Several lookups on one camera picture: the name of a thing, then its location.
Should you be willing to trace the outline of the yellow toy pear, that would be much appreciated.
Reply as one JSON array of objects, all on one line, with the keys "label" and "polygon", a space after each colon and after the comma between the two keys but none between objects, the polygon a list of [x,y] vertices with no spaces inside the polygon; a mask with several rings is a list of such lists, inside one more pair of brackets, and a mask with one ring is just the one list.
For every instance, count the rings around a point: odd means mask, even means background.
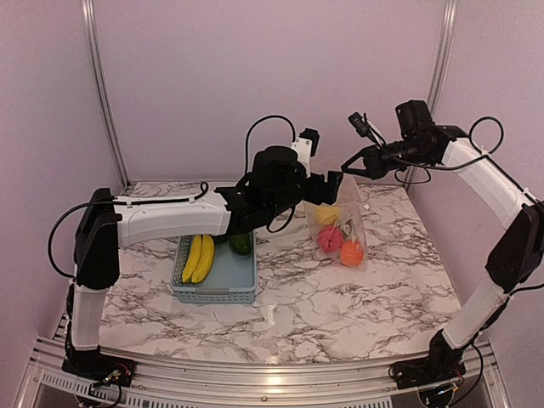
[{"label": "yellow toy pear", "polygon": [[316,219],[319,225],[334,225],[338,221],[340,214],[340,207],[321,205],[317,207]]}]

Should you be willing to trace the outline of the clear zip top bag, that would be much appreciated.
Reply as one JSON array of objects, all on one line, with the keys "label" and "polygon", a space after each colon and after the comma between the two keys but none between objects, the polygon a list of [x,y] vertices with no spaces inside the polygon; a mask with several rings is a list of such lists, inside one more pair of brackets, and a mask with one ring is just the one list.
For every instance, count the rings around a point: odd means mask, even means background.
[{"label": "clear zip top bag", "polygon": [[335,203],[303,204],[316,257],[333,265],[363,272],[368,264],[363,203],[352,175],[344,174]]}]

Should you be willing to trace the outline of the red toy apple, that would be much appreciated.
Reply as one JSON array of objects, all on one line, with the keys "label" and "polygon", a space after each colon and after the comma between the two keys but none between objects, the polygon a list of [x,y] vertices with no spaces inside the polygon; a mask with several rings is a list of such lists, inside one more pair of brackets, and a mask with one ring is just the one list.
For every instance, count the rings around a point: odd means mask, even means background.
[{"label": "red toy apple", "polygon": [[319,232],[317,241],[322,252],[333,253],[341,248],[343,233],[338,227],[329,225]]}]

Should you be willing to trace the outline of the orange toy orange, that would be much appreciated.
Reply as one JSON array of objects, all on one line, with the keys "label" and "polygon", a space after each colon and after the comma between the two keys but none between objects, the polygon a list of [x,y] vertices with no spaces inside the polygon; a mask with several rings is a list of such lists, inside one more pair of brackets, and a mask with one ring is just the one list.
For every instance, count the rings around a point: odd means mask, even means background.
[{"label": "orange toy orange", "polygon": [[362,264],[364,257],[364,247],[359,241],[347,240],[340,248],[339,260],[345,266],[359,266]]}]

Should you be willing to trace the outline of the yellow toy bananas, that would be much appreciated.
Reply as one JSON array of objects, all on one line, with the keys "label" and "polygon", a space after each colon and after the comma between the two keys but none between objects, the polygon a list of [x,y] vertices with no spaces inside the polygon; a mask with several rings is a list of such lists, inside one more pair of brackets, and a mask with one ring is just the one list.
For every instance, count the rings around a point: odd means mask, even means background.
[{"label": "yellow toy bananas", "polygon": [[215,258],[215,243],[210,235],[195,235],[182,272],[184,284],[202,283],[211,272]]}]

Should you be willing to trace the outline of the green toy apple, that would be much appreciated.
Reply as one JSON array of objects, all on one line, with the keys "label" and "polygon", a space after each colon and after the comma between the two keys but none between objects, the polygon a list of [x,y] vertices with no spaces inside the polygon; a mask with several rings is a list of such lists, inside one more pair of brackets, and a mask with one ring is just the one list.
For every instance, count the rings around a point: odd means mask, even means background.
[{"label": "green toy apple", "polygon": [[345,219],[339,224],[339,229],[343,232],[343,236],[348,239],[354,231],[352,219]]}]

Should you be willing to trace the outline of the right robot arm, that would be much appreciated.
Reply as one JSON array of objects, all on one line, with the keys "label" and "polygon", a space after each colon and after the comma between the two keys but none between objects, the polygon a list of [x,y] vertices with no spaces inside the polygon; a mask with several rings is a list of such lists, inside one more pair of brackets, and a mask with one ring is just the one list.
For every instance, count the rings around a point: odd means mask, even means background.
[{"label": "right robot arm", "polygon": [[402,139],[386,143],[372,123],[351,118],[356,133],[371,146],[343,164],[345,173],[380,179],[413,166],[454,173],[481,200],[482,213],[490,219],[487,231],[470,228],[462,248],[482,258],[483,275],[462,309],[431,339],[422,358],[402,360],[390,369],[400,388],[449,378],[461,371],[464,350],[500,317],[512,295],[525,291],[524,283],[543,259],[543,204],[507,175],[491,153],[476,145],[472,135],[457,126],[418,121],[401,128]]}]

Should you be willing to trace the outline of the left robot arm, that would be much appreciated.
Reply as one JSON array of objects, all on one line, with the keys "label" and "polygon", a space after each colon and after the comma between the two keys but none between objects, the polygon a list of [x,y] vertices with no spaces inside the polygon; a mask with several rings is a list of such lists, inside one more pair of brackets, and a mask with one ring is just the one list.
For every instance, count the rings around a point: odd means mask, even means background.
[{"label": "left robot arm", "polygon": [[62,369],[99,381],[114,371],[129,380],[132,360],[102,354],[99,326],[106,294],[119,278],[121,247],[183,235],[242,235],[268,227],[301,201],[332,204],[343,175],[279,170],[267,180],[249,173],[231,187],[211,190],[201,183],[198,195],[131,200],[96,190],[76,229],[75,271],[66,297],[68,332]]}]

